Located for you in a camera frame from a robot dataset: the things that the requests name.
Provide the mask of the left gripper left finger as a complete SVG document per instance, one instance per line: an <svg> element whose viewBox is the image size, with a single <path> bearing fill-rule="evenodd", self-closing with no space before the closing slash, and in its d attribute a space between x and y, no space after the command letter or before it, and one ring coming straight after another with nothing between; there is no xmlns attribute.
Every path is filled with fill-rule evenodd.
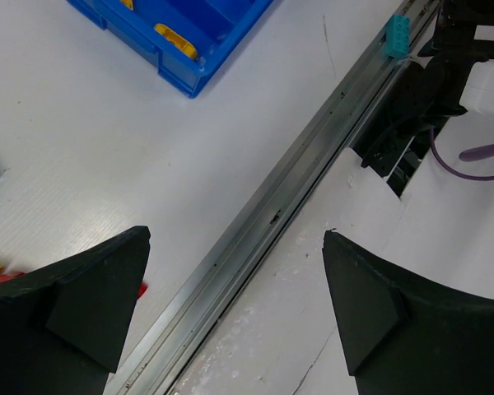
<svg viewBox="0 0 494 395"><path fill-rule="evenodd" d="M0 283L0 394L103 393L149 253L149 229L134 226Z"/></svg>

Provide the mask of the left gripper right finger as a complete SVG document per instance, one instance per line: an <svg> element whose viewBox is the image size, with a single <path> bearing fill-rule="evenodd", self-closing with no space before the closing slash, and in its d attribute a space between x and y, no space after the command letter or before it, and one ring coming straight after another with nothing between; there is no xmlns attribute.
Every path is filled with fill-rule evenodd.
<svg viewBox="0 0 494 395"><path fill-rule="evenodd" d="M327 231L324 269L361 394L494 394L494 300L443 286Z"/></svg>

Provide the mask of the red teal lego stack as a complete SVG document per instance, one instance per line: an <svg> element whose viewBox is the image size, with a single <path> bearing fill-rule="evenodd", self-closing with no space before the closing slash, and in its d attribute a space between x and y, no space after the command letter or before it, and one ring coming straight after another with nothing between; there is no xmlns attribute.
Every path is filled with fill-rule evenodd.
<svg viewBox="0 0 494 395"><path fill-rule="evenodd" d="M148 289L147 283L143 282L139 288L138 293L137 293L137 298L140 299L144 295L144 293L147 291L147 289Z"/></svg>

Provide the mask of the teal rectangular lego brick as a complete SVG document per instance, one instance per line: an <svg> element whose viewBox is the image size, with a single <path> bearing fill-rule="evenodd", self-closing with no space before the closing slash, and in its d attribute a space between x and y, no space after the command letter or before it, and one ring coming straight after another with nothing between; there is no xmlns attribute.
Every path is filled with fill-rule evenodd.
<svg viewBox="0 0 494 395"><path fill-rule="evenodd" d="M393 14L386 25L385 53L391 58L404 58L409 53L411 21L401 14Z"/></svg>

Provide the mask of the yellow lego plate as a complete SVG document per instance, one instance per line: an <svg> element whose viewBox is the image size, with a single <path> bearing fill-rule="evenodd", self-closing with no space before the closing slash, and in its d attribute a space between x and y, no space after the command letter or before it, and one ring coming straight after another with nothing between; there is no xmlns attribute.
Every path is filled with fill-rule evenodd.
<svg viewBox="0 0 494 395"><path fill-rule="evenodd" d="M198 58L198 51L195 46L169 26L157 23L154 25L154 30L191 60Z"/></svg>

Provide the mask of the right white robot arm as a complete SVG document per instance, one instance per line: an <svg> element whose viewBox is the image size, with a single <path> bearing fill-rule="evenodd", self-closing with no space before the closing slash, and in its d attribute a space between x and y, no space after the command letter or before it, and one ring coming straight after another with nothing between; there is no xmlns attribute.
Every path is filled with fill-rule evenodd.
<svg viewBox="0 0 494 395"><path fill-rule="evenodd" d="M478 26L436 24L418 56L429 57L417 93L428 117L451 118L467 112L494 117L494 26L478 39Z"/></svg>

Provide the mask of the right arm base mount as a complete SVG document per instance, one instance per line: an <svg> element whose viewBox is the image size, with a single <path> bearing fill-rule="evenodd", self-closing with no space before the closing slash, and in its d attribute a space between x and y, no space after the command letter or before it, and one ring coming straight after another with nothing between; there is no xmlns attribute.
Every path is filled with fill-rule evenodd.
<svg viewBox="0 0 494 395"><path fill-rule="evenodd" d="M409 63L354 146L361 167L374 170L397 197L430 150L429 131L446 123L435 108L444 79L442 66Z"/></svg>

